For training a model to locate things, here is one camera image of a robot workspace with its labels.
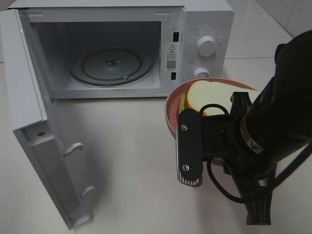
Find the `open microwave door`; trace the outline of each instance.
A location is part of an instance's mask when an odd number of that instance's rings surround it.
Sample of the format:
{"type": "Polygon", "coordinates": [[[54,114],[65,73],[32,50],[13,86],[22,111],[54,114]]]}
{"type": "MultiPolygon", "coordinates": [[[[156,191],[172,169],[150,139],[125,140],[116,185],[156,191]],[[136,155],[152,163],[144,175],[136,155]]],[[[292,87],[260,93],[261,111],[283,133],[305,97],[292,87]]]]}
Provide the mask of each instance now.
{"type": "Polygon", "coordinates": [[[39,53],[27,46],[33,43],[29,25],[28,16],[22,10],[0,12],[13,133],[67,227],[72,229],[92,218],[92,210],[85,205],[84,198],[94,187],[78,191],[74,184],[69,155],[83,147],[79,142],[66,147],[61,138],[42,80],[46,74],[39,53]]]}

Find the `white bread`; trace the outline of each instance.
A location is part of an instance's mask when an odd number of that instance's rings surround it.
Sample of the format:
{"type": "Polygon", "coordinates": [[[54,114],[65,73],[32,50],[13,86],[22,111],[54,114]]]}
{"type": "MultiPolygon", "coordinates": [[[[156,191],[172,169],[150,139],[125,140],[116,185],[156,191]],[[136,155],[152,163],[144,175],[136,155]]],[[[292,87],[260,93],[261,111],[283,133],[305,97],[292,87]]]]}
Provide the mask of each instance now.
{"type": "MultiPolygon", "coordinates": [[[[184,109],[192,108],[199,112],[204,105],[215,103],[224,106],[230,112],[232,106],[230,98],[233,92],[248,92],[251,102],[254,102],[260,93],[256,90],[243,89],[221,82],[199,80],[189,88],[184,101],[184,109]]],[[[219,114],[223,114],[223,112],[213,107],[206,109],[203,116],[219,114]]]]}

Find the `microwave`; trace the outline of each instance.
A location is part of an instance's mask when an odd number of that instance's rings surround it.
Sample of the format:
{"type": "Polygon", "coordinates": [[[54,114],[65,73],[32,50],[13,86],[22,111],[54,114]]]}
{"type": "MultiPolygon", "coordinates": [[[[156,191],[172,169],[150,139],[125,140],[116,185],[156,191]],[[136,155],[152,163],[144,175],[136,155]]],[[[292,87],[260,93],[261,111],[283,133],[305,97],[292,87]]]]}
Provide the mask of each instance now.
{"type": "Polygon", "coordinates": [[[17,0],[0,12],[13,133],[69,229],[92,219],[57,98],[165,97],[217,77],[234,12],[226,0],[17,0]]]}

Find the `cable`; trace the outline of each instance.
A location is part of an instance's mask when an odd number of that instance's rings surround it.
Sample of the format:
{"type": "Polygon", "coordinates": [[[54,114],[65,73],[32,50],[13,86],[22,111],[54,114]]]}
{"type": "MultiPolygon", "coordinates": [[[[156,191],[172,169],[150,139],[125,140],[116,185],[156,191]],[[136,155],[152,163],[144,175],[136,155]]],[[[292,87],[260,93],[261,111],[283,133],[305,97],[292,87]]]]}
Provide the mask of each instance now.
{"type": "Polygon", "coordinates": [[[214,183],[214,185],[225,195],[229,200],[237,202],[237,203],[248,203],[255,201],[262,196],[270,193],[273,189],[275,189],[278,185],[280,185],[285,179],[287,179],[307,158],[312,154],[312,142],[307,145],[307,147],[301,151],[301,153],[274,179],[270,186],[267,186],[263,191],[258,192],[254,195],[248,197],[236,197],[232,194],[228,193],[222,185],[215,178],[212,169],[211,169],[211,161],[209,159],[207,161],[207,171],[210,179],[214,183]]]}
{"type": "Polygon", "coordinates": [[[229,112],[227,109],[225,109],[224,106],[221,106],[219,104],[207,104],[207,105],[204,105],[200,111],[198,112],[199,116],[203,116],[203,113],[204,113],[204,110],[206,110],[207,108],[210,108],[210,107],[216,107],[216,108],[219,108],[221,109],[225,115],[229,115],[229,112]]]}

